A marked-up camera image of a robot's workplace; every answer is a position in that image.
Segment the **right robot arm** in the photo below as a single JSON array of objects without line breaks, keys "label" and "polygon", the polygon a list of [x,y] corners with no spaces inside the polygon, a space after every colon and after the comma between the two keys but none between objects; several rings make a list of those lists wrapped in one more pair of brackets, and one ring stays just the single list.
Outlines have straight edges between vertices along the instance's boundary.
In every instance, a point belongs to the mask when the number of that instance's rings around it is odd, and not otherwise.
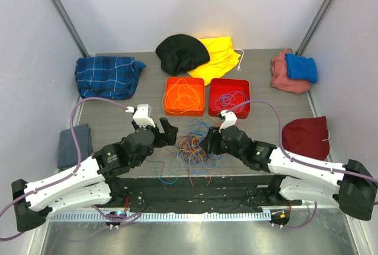
[{"label": "right robot arm", "polygon": [[306,158],[254,141],[237,126],[211,127],[200,146],[211,155],[231,155],[254,171],[281,175],[280,183],[266,191],[272,204],[311,201],[339,208],[358,220],[372,218],[377,181],[359,161],[342,164]]}]

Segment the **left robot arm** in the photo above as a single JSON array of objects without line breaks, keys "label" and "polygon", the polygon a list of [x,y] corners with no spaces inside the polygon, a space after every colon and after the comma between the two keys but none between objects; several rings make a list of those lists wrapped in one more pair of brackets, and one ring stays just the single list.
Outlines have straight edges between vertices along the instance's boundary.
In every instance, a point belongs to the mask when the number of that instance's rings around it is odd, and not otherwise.
[{"label": "left robot arm", "polygon": [[176,143],[178,128],[162,117],[163,132],[158,126],[139,126],[132,122],[135,131],[120,142],[104,146],[79,166],[66,169],[48,178],[12,183],[17,230],[33,230],[46,219],[67,211],[90,205],[110,204],[120,207],[126,193],[117,183],[118,177],[141,166],[155,148]]}]

